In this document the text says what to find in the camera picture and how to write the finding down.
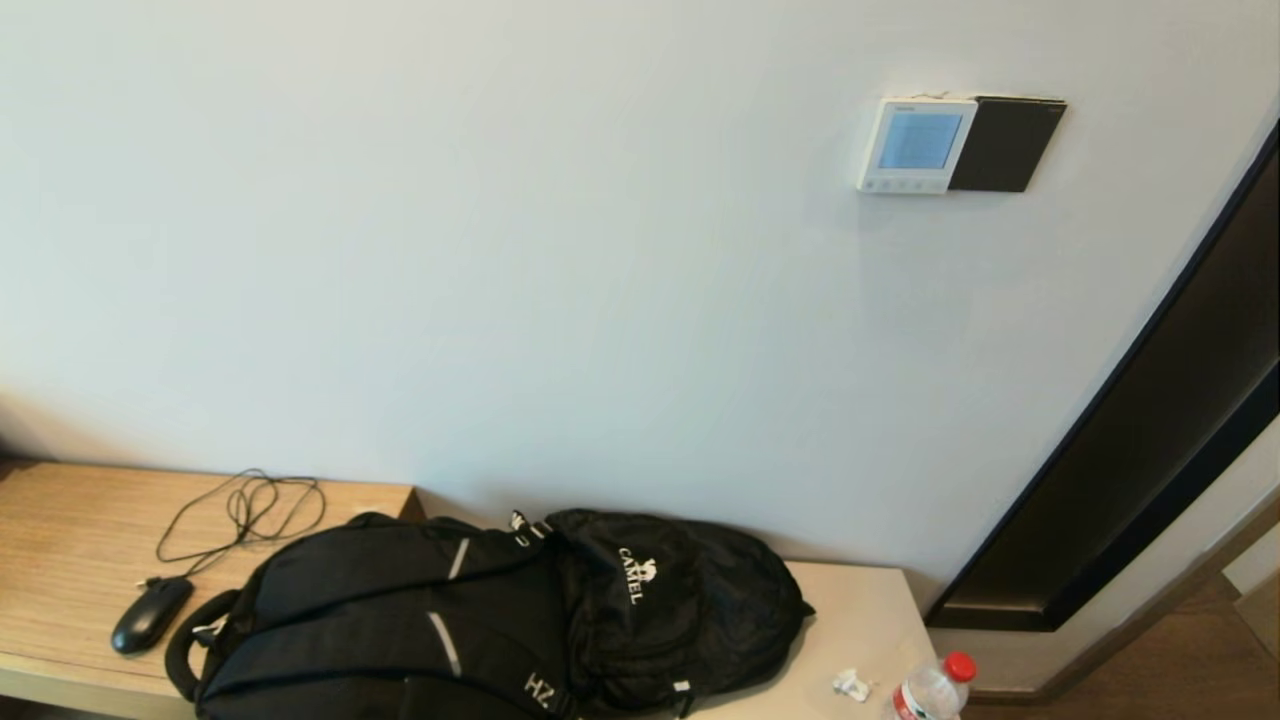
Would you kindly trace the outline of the black backpack with grey stripes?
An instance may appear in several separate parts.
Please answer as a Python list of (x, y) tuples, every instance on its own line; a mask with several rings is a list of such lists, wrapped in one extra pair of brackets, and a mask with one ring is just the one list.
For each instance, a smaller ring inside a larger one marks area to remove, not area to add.
[(581, 720), (554, 536), (358, 515), (193, 611), (166, 674), (197, 720)]

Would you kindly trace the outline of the clear bottle with red cap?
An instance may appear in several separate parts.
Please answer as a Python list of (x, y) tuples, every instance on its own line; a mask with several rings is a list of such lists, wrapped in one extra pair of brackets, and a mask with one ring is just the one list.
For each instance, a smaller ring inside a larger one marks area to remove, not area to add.
[(892, 689), (878, 720), (960, 720), (977, 674), (977, 661), (969, 653), (933, 659)]

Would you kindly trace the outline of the white wall thermostat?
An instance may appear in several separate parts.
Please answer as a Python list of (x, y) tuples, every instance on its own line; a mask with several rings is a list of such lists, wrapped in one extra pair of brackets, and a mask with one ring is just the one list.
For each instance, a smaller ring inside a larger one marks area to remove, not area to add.
[(973, 97), (884, 97), (855, 187), (863, 193), (942, 195), (977, 118)]

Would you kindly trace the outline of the light wooden desk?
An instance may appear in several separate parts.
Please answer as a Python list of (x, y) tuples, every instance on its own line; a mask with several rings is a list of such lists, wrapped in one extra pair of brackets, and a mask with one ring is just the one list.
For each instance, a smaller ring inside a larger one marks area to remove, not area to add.
[(0, 717), (38, 703), (63, 717), (195, 720), (163, 644), (134, 656), (110, 646), (138, 584), (179, 577), (225, 547), (193, 577), (191, 612), (243, 585), (289, 541), (361, 512), (424, 516), (408, 486), (59, 462), (0, 469)]

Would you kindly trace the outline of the black Camel logo backpack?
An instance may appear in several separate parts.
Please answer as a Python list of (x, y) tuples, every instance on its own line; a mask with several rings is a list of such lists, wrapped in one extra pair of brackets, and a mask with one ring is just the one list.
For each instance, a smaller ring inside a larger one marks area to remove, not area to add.
[(814, 609), (786, 562), (742, 530), (570, 509), (500, 534), (550, 556), (564, 612), (554, 720), (689, 720), (700, 703), (774, 679)]

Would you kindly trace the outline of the dark brown door frame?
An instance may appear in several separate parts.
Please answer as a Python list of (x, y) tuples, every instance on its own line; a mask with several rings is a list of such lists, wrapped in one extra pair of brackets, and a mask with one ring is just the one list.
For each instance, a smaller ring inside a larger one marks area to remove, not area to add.
[(1280, 119), (929, 628), (1057, 630), (1280, 416)]

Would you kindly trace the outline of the black wall switch panel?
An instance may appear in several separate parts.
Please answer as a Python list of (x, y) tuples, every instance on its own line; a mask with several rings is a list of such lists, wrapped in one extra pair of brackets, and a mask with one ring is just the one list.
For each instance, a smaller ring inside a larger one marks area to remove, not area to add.
[(1023, 193), (1068, 104), (1042, 97), (975, 97), (975, 115), (948, 182), (950, 191)]

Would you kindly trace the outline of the black computer mouse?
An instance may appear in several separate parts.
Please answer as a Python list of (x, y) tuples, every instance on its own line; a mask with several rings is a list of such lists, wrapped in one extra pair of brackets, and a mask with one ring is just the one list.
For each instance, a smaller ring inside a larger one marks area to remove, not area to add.
[(151, 577), (138, 584), (140, 596), (111, 630), (110, 646), (122, 656), (151, 650), (195, 592), (186, 577)]

